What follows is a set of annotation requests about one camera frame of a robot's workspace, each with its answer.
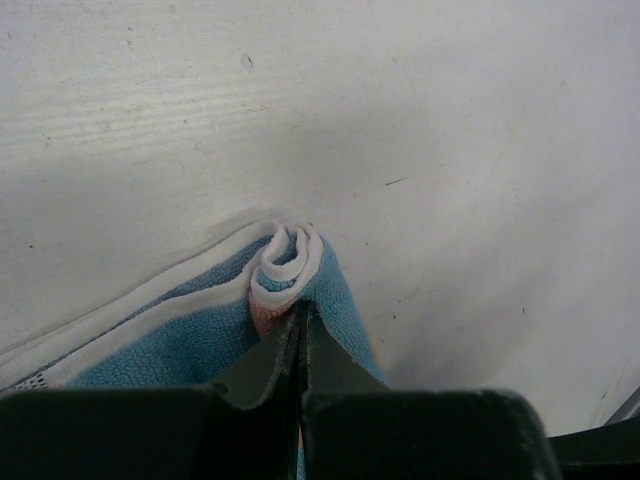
blue towel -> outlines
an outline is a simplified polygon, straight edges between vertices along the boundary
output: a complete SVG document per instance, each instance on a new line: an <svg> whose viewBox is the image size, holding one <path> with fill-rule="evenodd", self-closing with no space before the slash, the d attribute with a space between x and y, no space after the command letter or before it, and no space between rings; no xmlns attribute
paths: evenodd
<svg viewBox="0 0 640 480"><path fill-rule="evenodd" d="M330 333L382 380L329 243L311 225L267 220L1 355L0 391L202 383L231 366L300 299L315 301Z"/></svg>

microfiber cloth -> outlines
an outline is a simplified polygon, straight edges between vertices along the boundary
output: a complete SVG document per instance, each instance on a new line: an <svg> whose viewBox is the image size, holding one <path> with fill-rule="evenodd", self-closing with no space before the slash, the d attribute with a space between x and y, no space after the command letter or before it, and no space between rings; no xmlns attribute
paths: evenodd
<svg viewBox="0 0 640 480"><path fill-rule="evenodd" d="M295 301L383 380L334 250L311 225L253 223L129 294L0 355L0 392L206 382ZM302 455L299 475L304 478Z"/></svg>

wood grain texture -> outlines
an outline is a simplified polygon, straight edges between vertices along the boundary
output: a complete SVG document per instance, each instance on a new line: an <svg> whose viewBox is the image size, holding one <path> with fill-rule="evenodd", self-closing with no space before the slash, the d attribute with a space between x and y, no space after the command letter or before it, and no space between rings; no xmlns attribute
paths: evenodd
<svg viewBox="0 0 640 480"><path fill-rule="evenodd" d="M635 2L0 2L0 351L282 212L393 385L640 383Z"/></svg>

black plastic part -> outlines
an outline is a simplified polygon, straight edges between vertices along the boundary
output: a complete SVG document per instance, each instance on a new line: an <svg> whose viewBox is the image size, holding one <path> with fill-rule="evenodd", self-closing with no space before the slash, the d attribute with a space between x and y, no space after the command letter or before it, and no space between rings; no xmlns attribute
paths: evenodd
<svg viewBox="0 0 640 480"><path fill-rule="evenodd" d="M640 418L551 439L566 479L640 479Z"/></svg>
<svg viewBox="0 0 640 480"><path fill-rule="evenodd" d="M299 315L309 480L562 478L522 397L392 392L329 334L315 306Z"/></svg>
<svg viewBox="0 0 640 480"><path fill-rule="evenodd" d="M9 395L0 478L293 479L298 330L281 322L202 386Z"/></svg>

blue fabric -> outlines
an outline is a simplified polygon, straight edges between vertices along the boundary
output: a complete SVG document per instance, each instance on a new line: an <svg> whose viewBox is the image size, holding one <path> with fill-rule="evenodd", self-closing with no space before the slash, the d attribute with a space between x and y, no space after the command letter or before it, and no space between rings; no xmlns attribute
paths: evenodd
<svg viewBox="0 0 640 480"><path fill-rule="evenodd" d="M231 259L192 280L176 286L153 302L123 319L118 325L161 302L230 281L271 237L264 237L240 250ZM383 380L362 320L334 250L323 239L321 265L298 299L318 305L330 333L372 375ZM295 238L276 264L296 256ZM290 288L294 280L277 282L263 272L259 283L269 291ZM193 312L170 320L134 343L94 365L67 384L69 387L142 387L199 384L228 368L259 341L249 314L248 295L230 304ZM302 450L298 479L305 479Z"/></svg>

